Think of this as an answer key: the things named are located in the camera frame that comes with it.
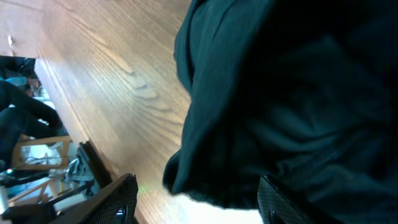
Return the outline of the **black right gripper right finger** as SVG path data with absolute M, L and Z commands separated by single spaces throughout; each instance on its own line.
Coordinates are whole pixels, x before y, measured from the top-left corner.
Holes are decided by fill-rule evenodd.
M 260 178 L 257 201 L 267 224 L 341 224 L 271 175 Z

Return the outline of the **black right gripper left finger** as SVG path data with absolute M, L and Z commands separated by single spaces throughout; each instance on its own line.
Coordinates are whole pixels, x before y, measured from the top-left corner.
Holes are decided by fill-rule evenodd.
M 55 219 L 52 224 L 137 223 L 134 216 L 137 193 L 136 176 L 124 174 L 92 198 Z

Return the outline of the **black t-shirt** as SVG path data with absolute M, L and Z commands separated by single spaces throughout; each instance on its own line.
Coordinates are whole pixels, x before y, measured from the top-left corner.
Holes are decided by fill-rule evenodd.
M 342 223 L 397 222 L 397 1 L 192 1 L 172 195 L 256 209 L 271 175 Z

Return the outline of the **seated person in black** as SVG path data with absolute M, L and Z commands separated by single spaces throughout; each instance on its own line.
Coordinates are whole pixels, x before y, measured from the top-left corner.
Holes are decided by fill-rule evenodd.
M 1 57 L 1 171 L 10 168 L 12 152 L 22 135 L 36 139 L 66 136 L 57 112 L 33 98 L 36 78 L 20 75 L 21 60 Z

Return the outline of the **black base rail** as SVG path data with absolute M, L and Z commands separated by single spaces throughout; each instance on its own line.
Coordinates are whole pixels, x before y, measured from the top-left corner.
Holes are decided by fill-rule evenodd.
M 65 173 L 65 181 L 78 185 L 91 183 L 85 192 L 86 197 L 92 197 L 113 180 L 89 141 L 80 142 L 76 158 L 69 163 Z

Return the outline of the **wooden chair frame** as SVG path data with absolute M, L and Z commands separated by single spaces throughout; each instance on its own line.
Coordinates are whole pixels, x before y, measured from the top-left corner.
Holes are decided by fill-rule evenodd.
M 23 136 L 12 151 L 10 168 L 1 174 L 1 184 L 23 185 L 25 189 L 13 197 L 7 196 L 7 206 L 46 203 L 71 191 L 71 187 L 63 186 L 71 143 L 70 136 Z

